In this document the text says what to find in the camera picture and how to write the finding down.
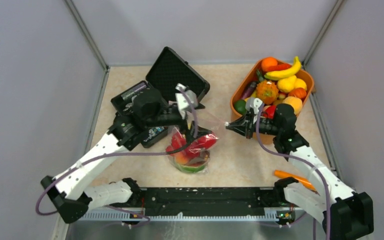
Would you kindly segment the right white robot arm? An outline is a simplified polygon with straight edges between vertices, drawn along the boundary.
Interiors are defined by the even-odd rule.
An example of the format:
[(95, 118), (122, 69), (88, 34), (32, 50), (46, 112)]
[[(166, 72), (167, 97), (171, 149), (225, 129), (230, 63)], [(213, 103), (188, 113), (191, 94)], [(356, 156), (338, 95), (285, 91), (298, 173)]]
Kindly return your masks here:
[(357, 240), (374, 232), (373, 200), (366, 193), (341, 181), (324, 164), (309, 142), (296, 130), (294, 108), (285, 103), (276, 106), (273, 118), (262, 118), (263, 105), (253, 103), (247, 113), (225, 127), (247, 139), (261, 133), (273, 135), (275, 151), (294, 165), (315, 188), (312, 191), (289, 177), (275, 183), (273, 200), (279, 206), (292, 203), (320, 223), (328, 240)]

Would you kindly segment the toy watermelon slice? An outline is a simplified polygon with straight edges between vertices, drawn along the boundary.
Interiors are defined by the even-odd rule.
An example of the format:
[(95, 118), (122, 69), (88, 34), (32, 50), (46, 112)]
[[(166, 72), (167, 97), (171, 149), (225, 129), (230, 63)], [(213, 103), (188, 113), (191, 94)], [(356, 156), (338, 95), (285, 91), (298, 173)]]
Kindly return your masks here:
[(207, 168), (207, 165), (204, 163), (197, 163), (193, 165), (182, 165), (182, 164), (175, 163), (174, 167), (182, 173), (196, 174), (204, 171)]

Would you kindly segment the red yellow toy mango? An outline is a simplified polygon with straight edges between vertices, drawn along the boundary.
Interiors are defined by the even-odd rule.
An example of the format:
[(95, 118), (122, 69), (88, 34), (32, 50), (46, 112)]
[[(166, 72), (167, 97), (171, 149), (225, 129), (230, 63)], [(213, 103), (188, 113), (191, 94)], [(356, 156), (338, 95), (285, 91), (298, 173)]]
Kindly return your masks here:
[(193, 159), (183, 150), (176, 153), (171, 153), (169, 156), (174, 160), (175, 163), (180, 165), (187, 165)]

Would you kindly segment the clear zip top bag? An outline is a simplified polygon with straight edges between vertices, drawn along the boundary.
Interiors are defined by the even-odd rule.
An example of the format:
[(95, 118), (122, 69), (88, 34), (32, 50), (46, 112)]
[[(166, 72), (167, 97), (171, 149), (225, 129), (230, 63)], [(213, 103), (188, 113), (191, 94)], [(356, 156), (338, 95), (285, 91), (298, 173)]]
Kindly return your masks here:
[(168, 146), (166, 152), (179, 148), (183, 150), (168, 155), (168, 160), (173, 167), (182, 173), (196, 174), (207, 171), (211, 160), (211, 150), (220, 145), (225, 136), (225, 122), (208, 110), (197, 112), (198, 134), (194, 138), (194, 117), (191, 113), (187, 115), (187, 129), (190, 132), (181, 133), (177, 127), (172, 127), (169, 132)]

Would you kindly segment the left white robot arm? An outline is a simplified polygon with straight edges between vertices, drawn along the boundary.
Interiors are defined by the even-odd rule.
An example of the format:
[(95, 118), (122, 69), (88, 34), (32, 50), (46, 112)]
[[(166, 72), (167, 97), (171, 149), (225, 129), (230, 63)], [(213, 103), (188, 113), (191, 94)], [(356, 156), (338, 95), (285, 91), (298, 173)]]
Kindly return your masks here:
[(89, 210), (107, 205), (125, 203), (134, 207), (140, 202), (140, 188), (131, 178), (115, 183), (91, 186), (91, 182), (118, 157), (135, 156), (134, 149), (154, 127), (178, 127), (189, 138), (196, 140), (205, 130), (193, 119), (204, 106), (196, 94), (179, 84), (175, 102), (167, 104), (155, 88), (147, 88), (133, 96), (118, 113), (114, 123), (101, 139), (83, 157), (67, 170), (41, 180), (44, 195), (55, 206), (62, 220), (71, 224), (81, 219)]

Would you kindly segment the red toy apple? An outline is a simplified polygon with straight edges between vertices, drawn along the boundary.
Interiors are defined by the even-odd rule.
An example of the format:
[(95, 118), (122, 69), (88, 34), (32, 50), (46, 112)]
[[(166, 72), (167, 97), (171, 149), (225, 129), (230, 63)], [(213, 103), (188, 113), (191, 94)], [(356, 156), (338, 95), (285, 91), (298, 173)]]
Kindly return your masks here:
[(187, 140), (184, 137), (184, 135), (178, 132), (177, 130), (175, 130), (171, 137), (171, 146), (174, 149), (179, 149), (185, 146), (186, 144), (187, 144)]

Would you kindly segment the red toy bell pepper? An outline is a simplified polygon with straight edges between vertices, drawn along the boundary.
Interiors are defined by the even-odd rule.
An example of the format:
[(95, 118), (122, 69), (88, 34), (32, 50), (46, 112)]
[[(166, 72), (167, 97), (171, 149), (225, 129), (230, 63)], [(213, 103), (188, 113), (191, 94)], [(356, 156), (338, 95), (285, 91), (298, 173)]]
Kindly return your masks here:
[(210, 149), (214, 144), (216, 144), (218, 139), (219, 138), (214, 133), (206, 134), (193, 141), (186, 149), (186, 153), (192, 158), (198, 157), (201, 152)]

